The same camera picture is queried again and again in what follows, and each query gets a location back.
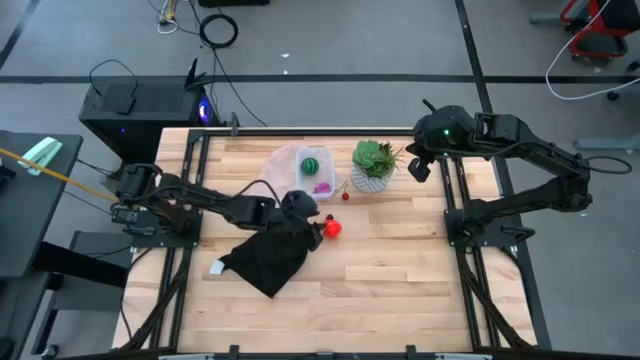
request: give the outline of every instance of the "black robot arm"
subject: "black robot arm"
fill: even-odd
[[[464,204],[459,224],[467,235],[487,226],[493,219],[551,208],[562,212],[585,209],[592,202],[588,193],[589,163],[535,136],[513,115],[478,113],[472,118],[462,107],[445,106],[418,121],[414,143],[407,151],[418,156],[409,172],[419,182],[428,175],[428,165],[440,158],[521,158],[556,175],[546,184],[494,201],[474,199]]]
[[[230,196],[163,173],[155,165],[129,165],[116,191],[120,205],[114,208],[114,218],[128,225],[134,235],[144,236],[153,229],[135,227],[139,212],[132,210],[134,206],[146,208],[160,219],[162,228],[176,234],[189,233],[198,226],[193,210],[184,205],[220,214],[240,229],[255,231],[302,231],[310,226],[307,218],[319,214],[316,202],[304,191],[288,192],[279,208],[276,207],[278,201],[272,198],[242,195],[257,182],[270,187],[263,180],[256,180],[240,193]]]

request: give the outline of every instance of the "black table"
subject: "black table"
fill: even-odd
[[[0,147],[24,155],[47,136],[63,143],[47,167],[69,175],[78,157],[81,136],[0,133]],[[16,177],[0,190],[0,337],[14,340],[11,359],[18,359],[42,296],[51,285],[50,272],[29,270],[65,183],[45,174],[29,175],[15,160],[2,160]]]

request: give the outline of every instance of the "gray floor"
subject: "gray floor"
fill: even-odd
[[[153,1],[161,6],[159,0]],[[26,3],[0,1],[0,47]],[[568,35],[561,27],[531,26],[527,17],[532,11],[557,9],[560,3],[465,0],[484,74],[543,75]],[[219,52],[230,74],[283,74],[285,70],[288,74],[472,74],[453,0],[275,0],[266,7],[225,12],[240,27],[236,44]],[[182,75],[196,56],[202,71],[211,67],[212,57],[197,37],[180,32],[158,35],[154,17],[146,0],[41,0],[0,69],[0,78],[86,76],[107,58],[122,60],[140,75]],[[179,4],[178,20],[193,29],[186,3]],[[553,74],[618,75],[629,61],[640,57],[636,39],[630,39],[625,59],[596,69],[563,56]],[[124,74],[117,66],[98,72]],[[563,94],[578,95],[602,86],[557,88]],[[424,114],[423,97],[436,105],[481,110],[473,83],[242,83],[236,87],[254,112],[273,126],[411,126]],[[0,83],[0,128],[81,134],[85,142],[80,157],[114,168],[118,158],[77,120],[87,89],[87,84]],[[488,90],[496,112],[520,116],[539,136],[566,149],[581,136],[640,131],[636,119],[640,95],[628,94],[616,103],[601,97],[562,102],[544,85],[490,84]],[[235,111],[244,125],[255,124],[228,85],[216,85],[216,94],[223,117]],[[640,168],[636,154],[616,155]],[[509,161],[509,166],[516,190],[548,178],[522,161]],[[82,165],[75,167],[72,176],[102,187],[101,175]],[[584,213],[542,211],[523,217],[525,225],[538,233],[529,244],[555,349],[640,355],[635,336],[640,332],[640,286],[634,281],[640,275],[634,227],[639,178],[637,172],[625,177],[594,174],[590,187],[594,204]],[[67,190],[108,207],[77,189]],[[105,214],[65,195],[47,240],[68,244],[76,229],[118,231]],[[115,313],[63,314],[51,340],[61,346],[62,355],[104,351],[116,321]]]

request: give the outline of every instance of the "black box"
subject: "black box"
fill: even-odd
[[[124,163],[153,163],[162,129],[219,126],[202,86],[185,89],[185,78],[139,77],[129,114],[122,114],[134,82],[132,78],[106,78],[91,87],[80,110],[80,121]]]

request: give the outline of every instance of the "green watermelon toy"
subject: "green watermelon toy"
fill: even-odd
[[[318,160],[314,158],[306,158],[302,160],[302,164],[300,164],[300,170],[305,175],[315,175],[320,168],[320,164],[318,164]]]

